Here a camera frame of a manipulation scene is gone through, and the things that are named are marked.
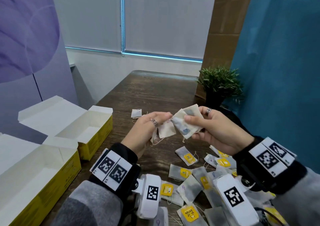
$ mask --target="dark wood tabletop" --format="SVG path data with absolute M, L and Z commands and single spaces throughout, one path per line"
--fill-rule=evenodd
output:
M 204 101 L 195 97 L 197 87 L 196 80 L 197 78 L 194 76 L 133 71 L 112 91 L 103 97 L 97 105 L 113 108 L 113 129 L 90 162 L 82 163 L 82 170 L 41 225 L 49 226 L 64 200 L 80 183 L 82 183 L 82 181 L 89 178 L 89 169 L 101 155 L 102 151 L 105 148 L 109 148 L 115 142 L 121 142 L 125 135 L 130 131 L 133 126 L 131 118 L 132 109 L 142 109 L 142 114 L 146 114 L 147 112 L 150 113 L 152 111 L 164 111 L 175 114 L 181 108 L 196 103 L 198 105 L 203 105 Z M 140 164 L 141 167 L 141 173 L 158 175 L 162 180 L 177 185 L 181 184 L 182 182 L 168 178 L 168 174 L 170 164 L 187 167 L 182 159 L 174 152 L 182 146 L 186 146 L 191 153 L 196 151 L 199 156 L 199 161 L 188 168 L 193 169 L 203 166 L 206 153 L 212 153 L 209 144 L 192 139 L 185 140 L 185 143 L 183 143 L 182 139 L 182 135 L 177 132 L 176 135 L 163 139 L 157 145 L 152 147 L 147 146 L 143 156 L 138 160 L 138 164 Z M 198 195 L 194 203 L 202 210 L 211 207 L 203 192 Z M 161 200 L 160 205 L 167 207 L 169 215 L 173 216 L 180 224 L 182 224 L 176 212 L 180 208 L 178 205 L 168 205 L 164 200 Z M 138 220 L 137 225 L 142 224 L 144 224 L 143 221 Z M 171 217 L 169 217 L 169 224 L 179 225 Z

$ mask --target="open yellow box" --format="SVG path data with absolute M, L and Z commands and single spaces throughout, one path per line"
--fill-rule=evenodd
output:
M 38 226 L 81 170 L 75 140 L 0 133 L 0 226 Z
M 78 141 L 80 159 L 90 160 L 112 130 L 112 108 L 83 109 L 54 96 L 18 114 L 21 124 L 48 136 Z

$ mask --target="black plant pot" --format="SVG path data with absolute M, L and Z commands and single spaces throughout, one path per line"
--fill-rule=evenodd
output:
M 218 110 L 224 99 L 216 92 L 206 92 L 205 106 Z

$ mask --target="white camera device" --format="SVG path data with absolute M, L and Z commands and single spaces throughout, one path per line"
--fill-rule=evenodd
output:
M 259 222 L 257 212 L 232 175 L 221 176 L 215 179 L 213 184 L 224 202 L 224 207 L 240 226 L 251 226 Z
M 137 216 L 142 219 L 153 219 L 158 213 L 160 202 L 161 178 L 154 174 L 143 174 L 137 179 L 138 187 L 135 206 L 138 207 Z

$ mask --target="gray fleece sweater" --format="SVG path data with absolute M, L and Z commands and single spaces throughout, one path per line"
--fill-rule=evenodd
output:
M 308 169 L 307 175 L 273 204 L 290 226 L 320 225 L 320 175 Z M 116 226 L 122 207 L 115 194 L 85 180 L 63 203 L 51 226 Z

